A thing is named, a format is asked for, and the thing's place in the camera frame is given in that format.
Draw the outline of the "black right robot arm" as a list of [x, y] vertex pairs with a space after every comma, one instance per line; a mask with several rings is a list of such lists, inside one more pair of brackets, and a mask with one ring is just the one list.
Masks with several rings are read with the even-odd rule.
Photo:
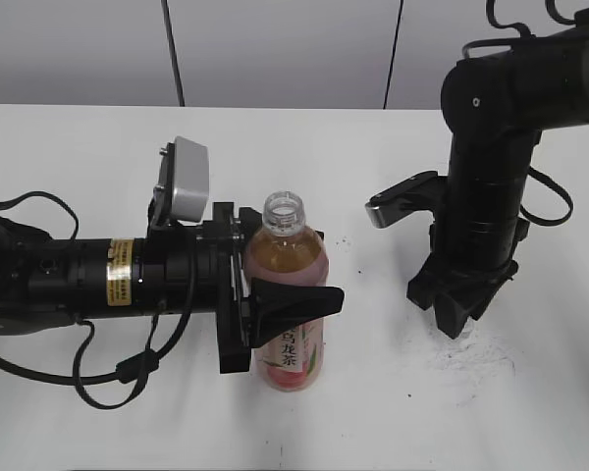
[[516, 274], [516, 247], [539, 223], [522, 196], [542, 133], [589, 125], [589, 8], [560, 33], [524, 34], [504, 52], [464, 57], [441, 98], [453, 135], [448, 173], [419, 182], [402, 203], [434, 218], [429, 256], [407, 296], [456, 338]]

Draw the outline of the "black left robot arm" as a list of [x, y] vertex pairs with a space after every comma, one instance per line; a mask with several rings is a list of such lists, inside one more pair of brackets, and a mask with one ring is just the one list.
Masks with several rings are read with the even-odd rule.
[[257, 211], [221, 202], [199, 225], [170, 222], [144, 238], [60, 240], [0, 218], [0, 336], [211, 312], [221, 372], [245, 372], [255, 348], [344, 302], [339, 288], [246, 282], [241, 255], [260, 223]]

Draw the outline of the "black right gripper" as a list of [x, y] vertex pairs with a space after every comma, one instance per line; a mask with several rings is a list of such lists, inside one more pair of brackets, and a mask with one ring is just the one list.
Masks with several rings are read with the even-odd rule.
[[468, 318], [480, 319], [518, 264], [510, 260], [492, 271], [456, 269], [431, 254], [407, 285], [406, 297], [421, 309], [432, 307], [437, 328], [456, 339]]

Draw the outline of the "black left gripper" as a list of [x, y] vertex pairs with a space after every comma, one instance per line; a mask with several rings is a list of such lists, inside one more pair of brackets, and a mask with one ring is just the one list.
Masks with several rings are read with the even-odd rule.
[[342, 310], [341, 288], [256, 278], [250, 300], [245, 299], [241, 250], [261, 228], [261, 212], [241, 207], [236, 218], [232, 202], [216, 202], [210, 220], [194, 226], [170, 222], [148, 232], [140, 256], [138, 298], [157, 314], [181, 315], [169, 339], [149, 354], [150, 362], [172, 351], [194, 313], [215, 314], [219, 369], [234, 374], [249, 370], [252, 348]]

